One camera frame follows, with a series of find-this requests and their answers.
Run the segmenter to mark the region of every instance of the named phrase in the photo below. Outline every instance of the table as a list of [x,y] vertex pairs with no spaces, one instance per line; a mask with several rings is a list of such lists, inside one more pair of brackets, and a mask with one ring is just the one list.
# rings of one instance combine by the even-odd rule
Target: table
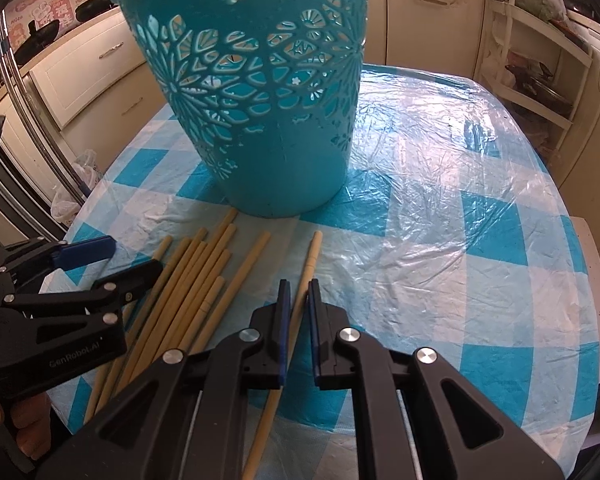
[[[58,271],[44,289],[87,288],[147,259],[165,234],[212,228],[227,208],[165,107],[109,168],[66,236],[112,235],[115,256]],[[263,229],[272,240],[211,346],[273,301],[280,278],[296,286],[319,228],[325,301],[389,348],[435,348],[571,471],[598,386],[587,268],[544,165],[479,85],[366,66],[342,190],[297,218],[240,214],[236,223],[227,278]],[[92,371],[50,393],[73,432],[93,380]],[[259,392],[250,396],[246,446],[263,402]],[[349,479],[355,468],[350,393],[313,386],[305,319],[259,478]]]

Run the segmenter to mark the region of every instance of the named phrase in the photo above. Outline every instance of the teal plastic basket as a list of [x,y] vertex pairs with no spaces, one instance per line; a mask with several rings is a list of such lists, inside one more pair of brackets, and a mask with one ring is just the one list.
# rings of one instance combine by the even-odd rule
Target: teal plastic basket
[[367,0],[113,0],[229,202],[294,216],[346,176]]

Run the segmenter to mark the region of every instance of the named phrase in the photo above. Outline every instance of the wok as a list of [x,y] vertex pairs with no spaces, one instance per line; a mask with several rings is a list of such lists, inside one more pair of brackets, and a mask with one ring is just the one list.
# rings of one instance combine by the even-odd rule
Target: wok
[[36,30],[36,22],[29,22],[30,36],[16,50],[14,56],[21,68],[56,40],[60,31],[60,20],[53,20]]
[[87,0],[75,9],[75,19],[80,23],[88,22],[114,7],[117,5],[111,3],[111,0]]

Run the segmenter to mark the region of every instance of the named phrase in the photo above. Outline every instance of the human hand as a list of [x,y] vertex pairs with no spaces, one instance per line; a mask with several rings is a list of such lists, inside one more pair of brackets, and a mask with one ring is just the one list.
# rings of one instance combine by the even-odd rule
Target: human hand
[[[51,401],[45,393],[16,402],[11,407],[11,420],[18,429],[16,443],[20,450],[38,460],[51,448]],[[0,424],[4,410],[0,405]]]

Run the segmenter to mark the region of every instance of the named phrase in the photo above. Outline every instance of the white shelf rack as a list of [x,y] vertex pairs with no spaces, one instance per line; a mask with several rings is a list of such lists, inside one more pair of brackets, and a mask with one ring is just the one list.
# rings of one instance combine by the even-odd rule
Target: white shelf rack
[[[542,20],[536,18],[532,14],[526,12],[526,10],[520,9],[516,7],[516,0],[489,0],[489,9],[491,12],[495,14],[500,14],[506,17],[506,26],[505,26],[505,35],[504,38],[498,38],[495,34],[493,35],[494,40],[497,44],[500,45],[500,60],[498,64],[498,72],[495,78],[489,76],[482,70],[482,76],[484,77],[487,85],[491,87],[491,92],[493,92],[498,97],[509,100],[513,103],[516,103],[527,110],[531,110],[532,112],[544,117],[548,121],[553,124],[557,124],[558,127],[562,130],[560,134],[560,138],[556,144],[556,149],[558,150],[562,143],[564,142],[564,138],[573,123],[573,117],[578,109],[578,104],[580,103],[580,98],[582,97],[582,91],[584,90],[584,85],[587,80],[587,75],[589,75],[589,67],[592,63],[593,50],[590,44],[587,44],[587,51],[580,49],[576,44],[574,44],[569,38],[567,38],[563,33],[561,33],[558,28],[550,25],[548,23],[543,22]],[[571,110],[570,116],[568,118],[563,117],[556,112],[549,110],[546,106],[540,104],[538,101],[516,91],[511,88],[508,88],[502,83],[502,75],[504,74],[505,65],[507,64],[507,56],[509,55],[509,49],[511,45],[511,34],[513,30],[513,22],[519,22],[525,25],[526,27],[532,28],[539,34],[542,34],[544,37],[548,38],[551,42],[555,43],[560,47],[560,58],[558,60],[558,68],[555,78],[557,79],[562,68],[562,54],[567,53],[568,55],[574,57],[583,67],[582,77],[580,79],[580,84],[578,87],[578,92],[576,94],[576,99],[573,102],[573,109]]]

